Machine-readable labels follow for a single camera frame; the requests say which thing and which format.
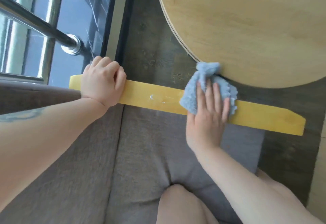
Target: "light blue towel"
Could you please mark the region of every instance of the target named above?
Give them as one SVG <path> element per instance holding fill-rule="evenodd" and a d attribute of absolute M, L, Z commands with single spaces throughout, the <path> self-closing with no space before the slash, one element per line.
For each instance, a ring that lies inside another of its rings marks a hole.
<path fill-rule="evenodd" d="M 220 70 L 220 64 L 199 62 L 197 63 L 196 68 L 198 71 L 194 73 L 185 87 L 185 93 L 180 100 L 180 105 L 192 114 L 197 114 L 197 82 L 200 82 L 202 90 L 205 92 L 206 79 L 210 78 L 212 83 L 218 83 L 223 100 L 230 97 L 230 115 L 233 115 L 237 109 L 234 102 L 237 99 L 238 91 L 235 86 L 230 85 L 225 79 L 217 75 Z"/>

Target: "round table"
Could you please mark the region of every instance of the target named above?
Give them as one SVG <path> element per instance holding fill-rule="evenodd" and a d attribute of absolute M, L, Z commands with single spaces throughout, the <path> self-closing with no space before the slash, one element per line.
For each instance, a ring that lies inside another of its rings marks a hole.
<path fill-rule="evenodd" d="M 326 0 L 160 0 L 176 38 L 222 75 L 267 88 L 326 76 Z"/>

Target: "dark wooden floor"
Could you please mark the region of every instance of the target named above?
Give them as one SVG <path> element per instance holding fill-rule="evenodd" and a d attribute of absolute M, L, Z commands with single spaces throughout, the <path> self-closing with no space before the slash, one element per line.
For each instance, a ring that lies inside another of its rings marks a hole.
<path fill-rule="evenodd" d="M 130 80 L 179 89 L 195 72 L 196 62 L 172 34 L 159 0 L 134 0 L 123 66 Z M 240 100 L 288 108 L 307 119 L 302 137 L 266 132 L 259 162 L 306 204 L 325 116 L 326 78 L 286 89 L 232 83 Z"/>

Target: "finger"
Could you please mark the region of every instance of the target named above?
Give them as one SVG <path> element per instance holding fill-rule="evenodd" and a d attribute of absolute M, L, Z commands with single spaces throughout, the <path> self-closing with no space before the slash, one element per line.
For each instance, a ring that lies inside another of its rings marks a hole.
<path fill-rule="evenodd" d="M 102 57 L 100 57 L 100 56 L 95 57 L 95 59 L 93 59 L 93 61 L 92 61 L 91 67 L 92 68 L 95 67 L 100 62 L 101 59 L 102 59 Z"/>
<path fill-rule="evenodd" d="M 88 70 L 89 70 L 90 67 L 91 67 L 91 64 L 88 64 L 88 65 L 85 67 L 83 74 L 85 74 L 86 72 L 88 72 Z"/>
<path fill-rule="evenodd" d="M 187 125 L 195 123 L 195 115 L 191 112 L 188 112 L 187 115 Z"/>
<path fill-rule="evenodd" d="M 206 98 L 207 110 L 210 112 L 214 112 L 214 95 L 213 95 L 212 82 L 210 79 L 207 79 L 205 98 Z"/>
<path fill-rule="evenodd" d="M 205 94 L 199 82 L 197 83 L 197 107 L 198 111 L 202 111 L 206 108 Z"/>
<path fill-rule="evenodd" d="M 105 70 L 107 71 L 109 77 L 114 77 L 114 74 L 119 70 L 120 65 L 118 62 L 113 61 L 107 66 L 105 66 Z"/>
<path fill-rule="evenodd" d="M 96 65 L 98 67 L 105 67 L 110 64 L 112 60 L 109 57 L 104 57 L 100 60 L 100 62 Z"/>
<path fill-rule="evenodd" d="M 225 98 L 224 105 L 223 105 L 223 111 L 222 111 L 222 122 L 226 123 L 229 118 L 229 112 L 230 112 L 230 98 Z"/>
<path fill-rule="evenodd" d="M 115 89 L 120 90 L 124 88 L 125 80 L 127 79 L 127 74 L 124 72 L 124 69 L 120 66 L 117 71 L 117 78 L 115 81 Z"/>
<path fill-rule="evenodd" d="M 222 112 L 222 99 L 221 99 L 220 86 L 218 85 L 218 83 L 214 83 L 213 92 L 214 92 L 215 111 L 218 114 L 221 114 L 221 112 Z"/>

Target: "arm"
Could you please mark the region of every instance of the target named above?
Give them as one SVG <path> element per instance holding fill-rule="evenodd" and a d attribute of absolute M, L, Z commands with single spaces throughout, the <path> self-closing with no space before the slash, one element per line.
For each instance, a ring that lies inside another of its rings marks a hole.
<path fill-rule="evenodd" d="M 187 142 L 198 161 L 222 190 L 244 224 L 322 223 L 302 205 L 275 191 L 232 159 L 219 146 L 229 115 L 218 85 L 197 88 L 198 113 L 188 114 Z"/>
<path fill-rule="evenodd" d="M 117 62 L 96 57 L 83 73 L 81 99 L 0 115 L 0 211 L 118 102 L 125 79 Z"/>

